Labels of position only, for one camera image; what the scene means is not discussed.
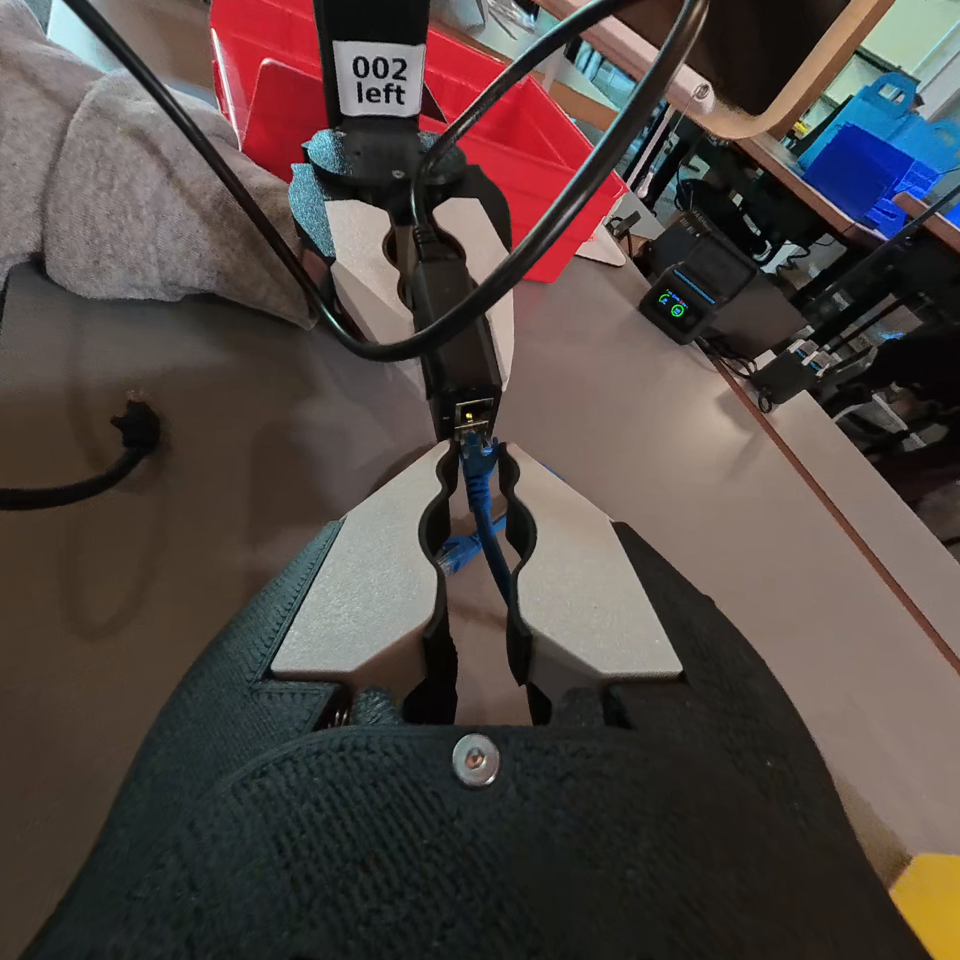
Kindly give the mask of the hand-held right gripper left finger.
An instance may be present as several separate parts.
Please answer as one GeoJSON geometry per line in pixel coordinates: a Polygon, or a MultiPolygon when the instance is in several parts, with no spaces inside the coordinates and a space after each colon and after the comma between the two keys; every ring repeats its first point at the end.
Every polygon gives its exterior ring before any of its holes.
{"type": "Polygon", "coordinates": [[[340,522],[270,664],[283,681],[387,690],[408,722],[453,722],[458,655],[439,555],[459,474],[437,443],[340,522]]]}

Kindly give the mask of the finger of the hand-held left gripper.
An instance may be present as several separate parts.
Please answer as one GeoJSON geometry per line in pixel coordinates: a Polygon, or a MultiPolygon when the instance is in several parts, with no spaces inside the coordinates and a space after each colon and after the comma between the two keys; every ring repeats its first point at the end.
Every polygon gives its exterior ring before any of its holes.
{"type": "MultiPolygon", "coordinates": [[[[478,198],[446,199],[433,211],[435,224],[462,247],[465,265],[476,284],[486,281],[508,251],[478,198]]],[[[513,293],[504,294],[485,311],[502,388],[509,383],[515,350],[513,293]]]]}
{"type": "Polygon", "coordinates": [[[367,341],[392,344],[411,337],[414,318],[400,296],[401,275],[384,243],[392,223],[386,210],[356,199],[326,202],[334,248],[330,268],[345,313],[367,341]]]}

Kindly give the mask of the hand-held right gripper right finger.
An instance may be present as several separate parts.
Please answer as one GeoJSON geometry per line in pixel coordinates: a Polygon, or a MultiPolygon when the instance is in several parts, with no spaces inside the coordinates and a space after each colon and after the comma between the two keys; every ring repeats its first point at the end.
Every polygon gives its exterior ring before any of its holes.
{"type": "Polygon", "coordinates": [[[514,443],[499,448],[510,573],[507,654],[534,725],[571,692],[677,681],[683,666],[616,523],[514,443]]]}

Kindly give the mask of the red plastic bin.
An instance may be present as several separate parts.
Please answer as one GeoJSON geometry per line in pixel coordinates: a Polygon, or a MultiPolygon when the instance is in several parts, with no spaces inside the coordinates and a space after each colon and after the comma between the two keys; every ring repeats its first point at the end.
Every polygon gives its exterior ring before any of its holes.
{"type": "MultiPolygon", "coordinates": [[[[210,8],[214,88],[241,153],[285,185],[305,147],[329,126],[314,5],[215,1],[210,8]]],[[[441,133],[498,77],[503,63],[430,29],[420,129],[441,133]]],[[[543,217],[593,145],[532,77],[526,77],[459,142],[510,209],[512,244],[543,217]]]]}

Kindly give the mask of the black power station with display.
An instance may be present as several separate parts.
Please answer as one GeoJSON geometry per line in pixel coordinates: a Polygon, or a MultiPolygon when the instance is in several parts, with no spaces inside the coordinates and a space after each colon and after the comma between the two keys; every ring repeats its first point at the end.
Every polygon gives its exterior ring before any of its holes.
{"type": "Polygon", "coordinates": [[[696,212],[648,241],[633,262],[650,283],[639,313],[677,345],[702,339],[754,360],[806,326],[771,276],[696,212]]]}

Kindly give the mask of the grey fleece cloth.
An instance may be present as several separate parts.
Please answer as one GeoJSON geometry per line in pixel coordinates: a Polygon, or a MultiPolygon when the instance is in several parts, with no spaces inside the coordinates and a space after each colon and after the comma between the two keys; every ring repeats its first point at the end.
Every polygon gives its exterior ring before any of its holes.
{"type": "Polygon", "coordinates": [[[213,295],[309,330],[306,297],[237,200],[126,71],[1,12],[1,283],[30,260],[91,300],[213,295]]]}

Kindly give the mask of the small black charger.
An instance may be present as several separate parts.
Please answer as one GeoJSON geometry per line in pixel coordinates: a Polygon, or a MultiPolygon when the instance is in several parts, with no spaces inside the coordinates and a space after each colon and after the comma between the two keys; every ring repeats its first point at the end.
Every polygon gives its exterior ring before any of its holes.
{"type": "Polygon", "coordinates": [[[834,366],[836,357],[812,340],[797,340],[751,376],[758,409],[763,414],[810,390],[834,366]]]}

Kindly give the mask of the wooden table with black legs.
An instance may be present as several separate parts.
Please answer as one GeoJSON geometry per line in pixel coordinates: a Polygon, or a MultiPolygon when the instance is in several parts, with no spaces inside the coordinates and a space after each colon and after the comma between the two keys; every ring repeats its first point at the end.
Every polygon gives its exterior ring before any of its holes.
{"type": "Polygon", "coordinates": [[[930,234],[955,256],[959,256],[958,222],[945,216],[941,209],[932,211],[932,207],[925,201],[906,192],[896,194],[893,202],[906,214],[908,222],[925,218],[918,229],[930,234]]]}
{"type": "Polygon", "coordinates": [[[800,204],[815,214],[825,232],[846,246],[873,250],[885,242],[878,231],[857,222],[802,177],[797,158],[770,133],[731,140],[728,146],[750,164],[780,183],[800,204]]]}

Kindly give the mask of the dark monitor with beige rim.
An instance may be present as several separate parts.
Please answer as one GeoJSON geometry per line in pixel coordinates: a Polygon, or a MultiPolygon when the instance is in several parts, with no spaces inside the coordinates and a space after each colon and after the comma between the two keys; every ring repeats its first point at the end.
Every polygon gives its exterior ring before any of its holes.
{"type": "Polygon", "coordinates": [[[717,138],[783,133],[892,1],[712,1],[663,98],[717,138]]]}

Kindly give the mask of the yellow plastic bin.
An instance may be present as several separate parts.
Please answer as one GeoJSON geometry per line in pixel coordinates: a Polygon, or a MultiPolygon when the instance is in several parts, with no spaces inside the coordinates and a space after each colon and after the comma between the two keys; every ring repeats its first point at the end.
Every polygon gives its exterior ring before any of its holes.
{"type": "Polygon", "coordinates": [[[917,855],[894,882],[890,896],[932,958],[959,958],[958,855],[917,855]]]}

